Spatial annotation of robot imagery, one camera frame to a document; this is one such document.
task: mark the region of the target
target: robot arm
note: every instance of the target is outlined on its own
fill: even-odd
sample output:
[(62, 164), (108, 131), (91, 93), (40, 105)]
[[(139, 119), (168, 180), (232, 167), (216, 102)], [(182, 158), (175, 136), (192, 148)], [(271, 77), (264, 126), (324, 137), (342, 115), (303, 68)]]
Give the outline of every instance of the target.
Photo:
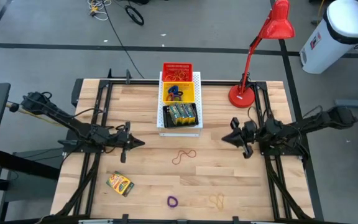
[(117, 133), (110, 134), (109, 129), (97, 124), (82, 123), (75, 116), (69, 115), (50, 101), (45, 93), (29, 93), (23, 96), (22, 108), (35, 115), (44, 114), (54, 121), (64, 125), (72, 130), (80, 142), (88, 146), (98, 148), (100, 151), (104, 147), (121, 147), (121, 162), (126, 161), (127, 151), (142, 146), (145, 143), (136, 139), (129, 133), (131, 123), (126, 122), (125, 125), (117, 127)]
[(281, 121), (268, 119), (261, 128), (258, 128), (253, 121), (247, 121), (244, 123), (243, 128), (239, 128), (240, 123), (238, 119), (233, 118), (230, 123), (233, 132), (224, 136), (222, 140), (236, 147), (243, 147), (243, 155), (248, 159), (252, 155), (253, 150), (247, 143), (257, 141), (260, 144), (277, 146), (286, 144), (293, 138), (298, 138), (323, 128), (350, 128), (355, 122), (357, 122), (357, 118), (353, 116), (351, 110), (338, 106), (290, 124), (283, 124)]

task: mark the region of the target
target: purple rubber band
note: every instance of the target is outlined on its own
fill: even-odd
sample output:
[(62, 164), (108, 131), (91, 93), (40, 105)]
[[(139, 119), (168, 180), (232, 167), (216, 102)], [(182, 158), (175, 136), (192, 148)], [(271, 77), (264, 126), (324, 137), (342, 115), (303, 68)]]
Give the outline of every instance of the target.
[[(174, 200), (175, 201), (175, 204), (171, 204), (170, 203), (170, 200)], [(174, 196), (169, 196), (168, 197), (168, 200), (167, 200), (167, 204), (168, 204), (168, 206), (170, 207), (170, 208), (175, 208), (176, 206), (178, 206), (178, 199), (176, 199)]]

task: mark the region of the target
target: trash can lid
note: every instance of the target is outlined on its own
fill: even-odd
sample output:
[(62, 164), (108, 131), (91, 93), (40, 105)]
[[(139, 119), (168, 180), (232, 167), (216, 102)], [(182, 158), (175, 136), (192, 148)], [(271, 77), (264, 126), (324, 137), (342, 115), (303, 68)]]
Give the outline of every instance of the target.
[(328, 6), (326, 13), (337, 33), (358, 38), (358, 1), (336, 0)]

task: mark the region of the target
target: white trash can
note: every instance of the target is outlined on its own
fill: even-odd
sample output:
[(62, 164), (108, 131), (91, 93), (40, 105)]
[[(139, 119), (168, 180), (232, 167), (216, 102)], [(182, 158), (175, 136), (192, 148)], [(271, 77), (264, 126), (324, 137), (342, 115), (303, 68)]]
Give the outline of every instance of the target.
[(303, 70), (320, 74), (358, 43), (358, 1), (336, 0), (300, 52)]

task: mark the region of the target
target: yellow basket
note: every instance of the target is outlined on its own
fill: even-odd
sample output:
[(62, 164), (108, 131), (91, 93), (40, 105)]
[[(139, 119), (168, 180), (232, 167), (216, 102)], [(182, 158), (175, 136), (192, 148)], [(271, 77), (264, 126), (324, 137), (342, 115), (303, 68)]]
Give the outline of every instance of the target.
[[(166, 101), (168, 96), (168, 90), (174, 85), (177, 85), (179, 87), (179, 91), (183, 92), (183, 95), (181, 96), (182, 101)], [(193, 82), (163, 82), (162, 100), (166, 105), (174, 104), (177, 102), (194, 103), (195, 100), (194, 83)]]

